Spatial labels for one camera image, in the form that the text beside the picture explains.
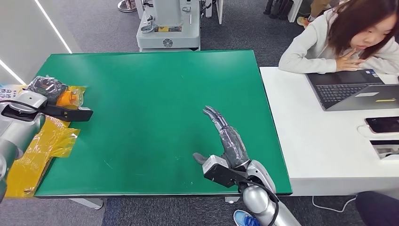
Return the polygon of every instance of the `person's leg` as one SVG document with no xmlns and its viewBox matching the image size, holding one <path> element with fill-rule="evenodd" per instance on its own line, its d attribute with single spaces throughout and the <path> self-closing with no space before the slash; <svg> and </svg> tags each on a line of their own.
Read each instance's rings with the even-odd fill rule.
<svg viewBox="0 0 399 226">
<path fill-rule="evenodd" d="M 356 208 L 367 226 L 399 224 L 399 200 L 377 192 L 361 192 L 356 197 Z"/>
<path fill-rule="evenodd" d="M 312 22 L 316 19 L 330 2 L 331 0 L 314 0 L 311 4 L 311 15 L 308 17 L 308 20 Z"/>
<path fill-rule="evenodd" d="M 310 22 L 316 19 L 317 16 L 326 8 L 326 6 L 331 2 L 331 0 L 313 0 L 311 4 L 311 14 L 308 18 L 298 17 L 296 22 L 306 28 Z"/>
</svg>

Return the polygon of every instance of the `yellow label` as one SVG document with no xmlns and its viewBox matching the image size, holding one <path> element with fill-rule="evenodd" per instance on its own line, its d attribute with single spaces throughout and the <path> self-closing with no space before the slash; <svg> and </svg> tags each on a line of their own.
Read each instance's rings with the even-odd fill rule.
<svg viewBox="0 0 399 226">
<path fill-rule="evenodd" d="M 392 99 L 386 99 L 386 100 L 376 100 L 376 102 L 393 102 L 393 101 L 396 101 L 396 99 L 392 98 Z"/>
<path fill-rule="evenodd" d="M 158 32 L 169 32 L 169 27 L 158 27 Z"/>
</svg>

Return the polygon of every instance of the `table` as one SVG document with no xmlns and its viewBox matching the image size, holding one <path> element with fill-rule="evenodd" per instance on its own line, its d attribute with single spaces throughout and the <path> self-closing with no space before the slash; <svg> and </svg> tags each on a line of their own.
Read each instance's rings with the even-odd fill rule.
<svg viewBox="0 0 399 226">
<path fill-rule="evenodd" d="M 303 0 L 293 0 L 293 2 L 292 8 L 288 13 L 288 21 L 290 23 L 294 23 L 296 21 L 296 16 L 298 15 L 299 8 L 301 7 Z"/>
<path fill-rule="evenodd" d="M 205 105 L 238 130 L 277 192 L 292 192 L 253 51 L 53 54 L 37 75 L 86 86 L 94 111 L 71 123 L 76 144 L 53 160 L 37 197 L 236 195 L 192 158 L 223 152 Z"/>
<path fill-rule="evenodd" d="M 380 160 L 370 143 L 384 137 L 357 128 L 365 118 L 397 116 L 399 109 L 325 112 L 304 74 L 276 67 L 260 71 L 293 195 L 398 195 L 399 162 Z M 380 77 L 386 84 L 398 82 L 397 75 Z"/>
</svg>

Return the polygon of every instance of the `silver robotic arm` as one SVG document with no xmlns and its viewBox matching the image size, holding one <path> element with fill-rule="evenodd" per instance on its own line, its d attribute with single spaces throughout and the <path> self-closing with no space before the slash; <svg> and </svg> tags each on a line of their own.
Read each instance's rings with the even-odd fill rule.
<svg viewBox="0 0 399 226">
<path fill-rule="evenodd" d="M 7 175 L 15 160 L 22 158 L 45 115 L 64 121 L 88 121 L 93 111 L 69 110 L 48 104 L 48 98 L 24 90 L 12 100 L 0 101 L 0 202 L 7 190 Z"/>
<path fill-rule="evenodd" d="M 278 200 L 276 186 L 264 166 L 249 159 L 237 131 L 212 107 L 205 106 L 203 113 L 215 124 L 224 147 L 221 157 L 193 154 L 195 161 L 202 165 L 204 177 L 225 187 L 237 185 L 245 205 L 262 226 L 300 226 Z"/>
</svg>

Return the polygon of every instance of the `white sweater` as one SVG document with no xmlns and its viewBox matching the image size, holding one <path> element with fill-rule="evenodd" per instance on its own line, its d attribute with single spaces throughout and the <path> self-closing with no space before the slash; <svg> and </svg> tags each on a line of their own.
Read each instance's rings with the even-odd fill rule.
<svg viewBox="0 0 399 226">
<path fill-rule="evenodd" d="M 335 54 L 327 47 L 327 35 L 336 17 L 337 14 L 330 9 L 310 23 L 284 52 L 279 69 L 294 73 L 335 72 Z M 359 54 L 354 54 L 351 58 L 358 59 Z M 360 64 L 360 67 L 380 73 L 399 74 L 399 45 L 395 38 L 392 37 L 378 52 Z"/>
</svg>

